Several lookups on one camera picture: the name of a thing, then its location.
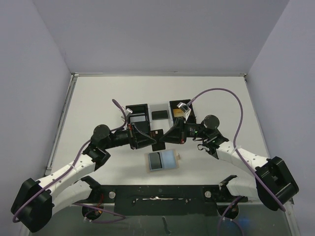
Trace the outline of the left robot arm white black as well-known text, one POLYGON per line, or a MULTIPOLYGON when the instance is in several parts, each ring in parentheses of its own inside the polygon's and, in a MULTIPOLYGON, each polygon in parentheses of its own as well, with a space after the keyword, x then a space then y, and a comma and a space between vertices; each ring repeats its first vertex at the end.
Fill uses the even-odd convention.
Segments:
POLYGON ((76 181, 102 167, 111 156, 108 149, 124 145, 140 149, 154 144, 156 140, 134 123, 115 132, 105 124, 98 125, 72 162, 49 176, 23 182, 11 207, 12 221, 22 222, 32 232, 39 231, 52 217, 54 199, 76 181))

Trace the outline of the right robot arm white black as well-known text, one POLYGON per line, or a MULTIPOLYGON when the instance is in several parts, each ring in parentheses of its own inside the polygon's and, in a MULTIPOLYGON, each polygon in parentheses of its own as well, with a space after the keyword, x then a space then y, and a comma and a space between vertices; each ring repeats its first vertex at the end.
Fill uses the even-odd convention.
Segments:
POLYGON ((199 141, 199 150, 212 157, 228 162, 253 177, 252 180, 239 180, 234 177, 220 187, 219 195, 225 201, 235 196, 259 199, 267 208, 276 211, 299 192, 299 187, 290 170, 280 157, 268 158, 237 147, 218 130, 220 121, 208 115, 200 124, 187 123, 183 117, 177 118, 174 125, 160 141, 171 144, 184 144, 188 138, 199 141))

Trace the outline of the black white card tray organizer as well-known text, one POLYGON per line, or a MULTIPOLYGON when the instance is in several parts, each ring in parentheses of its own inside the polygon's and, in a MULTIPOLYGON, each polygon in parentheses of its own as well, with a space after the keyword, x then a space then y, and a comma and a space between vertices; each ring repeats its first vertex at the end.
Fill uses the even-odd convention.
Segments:
POLYGON ((144 133, 159 129, 166 133, 174 125, 177 118, 184 116, 183 111, 178 108, 178 104, 181 102, 187 104, 189 100, 127 105, 128 123, 134 123, 144 133))

